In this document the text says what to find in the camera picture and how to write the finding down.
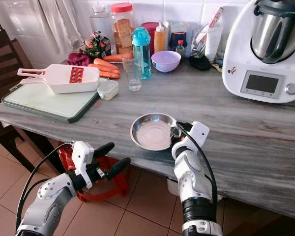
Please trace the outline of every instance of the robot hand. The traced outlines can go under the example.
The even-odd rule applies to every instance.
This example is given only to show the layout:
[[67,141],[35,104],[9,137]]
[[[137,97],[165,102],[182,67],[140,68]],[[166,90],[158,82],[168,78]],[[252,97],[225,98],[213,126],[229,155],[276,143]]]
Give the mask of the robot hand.
[[[209,128],[197,121],[192,125],[177,122],[177,127],[185,134],[184,139],[174,144],[172,148],[172,156],[175,160],[174,172],[178,179],[179,196],[183,208],[182,235],[222,236],[222,229],[216,223],[215,179],[200,148],[207,138]],[[205,175],[199,154],[203,156],[211,178]]]
[[40,186],[35,201],[27,209],[16,236],[52,236],[56,230],[66,204],[83,187],[103,178],[111,180],[127,165],[130,158],[117,162],[109,171],[102,171],[96,158],[107,154],[114,143],[94,150],[88,143],[75,142],[72,160],[76,170],[51,178]]

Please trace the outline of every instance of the turquoise water bottle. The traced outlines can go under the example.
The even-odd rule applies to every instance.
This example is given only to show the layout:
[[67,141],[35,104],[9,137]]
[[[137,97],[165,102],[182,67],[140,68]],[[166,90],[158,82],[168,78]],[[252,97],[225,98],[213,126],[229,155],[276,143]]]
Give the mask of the turquoise water bottle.
[[151,36],[148,31],[143,27],[136,28],[132,36],[133,55],[134,57],[140,57],[142,68],[142,79],[147,79],[151,76],[151,59],[149,55],[149,43]]

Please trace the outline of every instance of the display screen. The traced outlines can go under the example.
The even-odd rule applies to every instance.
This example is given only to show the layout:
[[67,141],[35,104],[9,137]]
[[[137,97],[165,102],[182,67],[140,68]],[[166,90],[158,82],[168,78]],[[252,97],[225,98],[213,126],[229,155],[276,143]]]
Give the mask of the display screen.
[[279,79],[275,78],[259,75],[249,75],[246,89],[274,93],[278,82]]

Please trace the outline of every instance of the stainless steel bowl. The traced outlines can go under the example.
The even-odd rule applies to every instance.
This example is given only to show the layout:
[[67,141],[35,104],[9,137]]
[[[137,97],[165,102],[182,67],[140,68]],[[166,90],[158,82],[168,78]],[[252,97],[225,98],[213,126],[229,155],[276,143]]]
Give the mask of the stainless steel bowl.
[[149,113],[137,118],[131,128],[133,142],[151,151],[161,151],[171,145],[171,127],[176,127],[176,120],[167,114]]

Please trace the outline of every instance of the wooden chair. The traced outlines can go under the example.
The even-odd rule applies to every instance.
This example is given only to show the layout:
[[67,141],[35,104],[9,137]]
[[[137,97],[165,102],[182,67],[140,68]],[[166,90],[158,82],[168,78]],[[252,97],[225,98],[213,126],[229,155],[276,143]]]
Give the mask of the wooden chair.
[[[22,79],[17,75],[18,68],[23,64],[15,48],[12,45],[5,30],[0,31],[0,102],[1,98],[9,92],[9,89]],[[28,171],[32,172],[34,166],[25,156],[17,149],[15,138],[21,135],[9,125],[3,127],[0,122],[0,144],[7,149]]]

